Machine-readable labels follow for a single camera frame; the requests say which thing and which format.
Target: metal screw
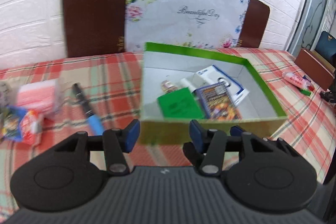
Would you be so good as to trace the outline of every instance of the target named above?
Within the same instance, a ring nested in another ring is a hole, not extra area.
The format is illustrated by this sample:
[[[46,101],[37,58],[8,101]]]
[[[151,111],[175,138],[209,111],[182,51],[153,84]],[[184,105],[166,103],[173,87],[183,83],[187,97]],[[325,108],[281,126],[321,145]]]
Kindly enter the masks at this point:
[[[216,165],[206,165],[202,168],[202,171],[206,174],[216,174],[219,168]]]
[[[126,170],[126,166],[124,164],[112,164],[109,169],[114,173],[122,173]]]

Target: pink tube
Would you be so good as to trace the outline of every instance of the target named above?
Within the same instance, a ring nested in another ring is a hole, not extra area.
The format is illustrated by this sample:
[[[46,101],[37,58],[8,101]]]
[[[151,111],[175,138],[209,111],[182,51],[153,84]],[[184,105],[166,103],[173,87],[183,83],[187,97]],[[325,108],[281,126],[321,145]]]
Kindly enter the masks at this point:
[[[287,72],[287,73],[284,72],[282,76],[287,82],[293,84],[299,89],[307,90],[308,88],[307,81],[303,79],[301,76],[295,75],[292,72]]]

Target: pink sponge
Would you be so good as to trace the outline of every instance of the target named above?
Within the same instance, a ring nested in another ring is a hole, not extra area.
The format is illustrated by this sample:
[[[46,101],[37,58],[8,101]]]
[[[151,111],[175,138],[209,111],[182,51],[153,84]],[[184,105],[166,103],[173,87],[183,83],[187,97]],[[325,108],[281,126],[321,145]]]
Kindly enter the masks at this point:
[[[50,117],[59,109],[61,101],[57,79],[23,85],[16,96],[17,106],[35,109],[46,117]]]

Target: open box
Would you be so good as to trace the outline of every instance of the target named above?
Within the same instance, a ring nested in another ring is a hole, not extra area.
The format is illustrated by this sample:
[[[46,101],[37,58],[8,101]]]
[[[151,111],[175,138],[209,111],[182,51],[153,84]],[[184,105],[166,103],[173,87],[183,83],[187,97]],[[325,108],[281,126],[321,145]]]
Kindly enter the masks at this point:
[[[216,128],[229,134],[232,126],[239,125],[259,137],[269,137],[285,122],[287,116],[280,103],[247,59],[215,51],[148,42],[143,54],[140,143],[183,144],[190,141],[189,119],[162,116],[157,103],[157,98],[164,94],[161,83],[164,80],[178,83],[182,78],[211,65],[216,65],[240,82],[249,94],[237,106],[242,119],[225,122],[198,120],[204,128]]]

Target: red plaid fabric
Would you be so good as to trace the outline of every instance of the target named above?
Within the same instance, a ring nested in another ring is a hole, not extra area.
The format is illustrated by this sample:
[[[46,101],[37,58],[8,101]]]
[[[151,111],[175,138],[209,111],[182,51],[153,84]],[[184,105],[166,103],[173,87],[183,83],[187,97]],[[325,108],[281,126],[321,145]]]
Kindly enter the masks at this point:
[[[328,171],[335,150],[336,118],[330,105],[320,99],[320,88],[308,97],[282,78],[284,72],[304,75],[288,52],[232,48],[220,50],[247,58],[268,83],[283,109],[288,121],[273,134],[282,137],[301,153],[316,169],[322,182]],[[42,143],[36,148],[1,140],[0,168],[0,220],[8,218],[16,209],[9,181],[13,172],[22,164],[70,136],[85,130],[91,135],[81,106],[72,94],[71,86],[79,82],[105,128],[124,128],[139,117],[142,54],[122,53],[104,56],[68,58],[52,62],[0,71],[0,79],[12,85],[23,85],[59,78],[64,92],[64,103],[53,121],[45,120]],[[142,146],[125,155],[130,166],[189,165],[180,146]],[[238,160],[237,153],[226,153],[224,167]],[[105,168],[104,156],[91,153],[91,162]]]

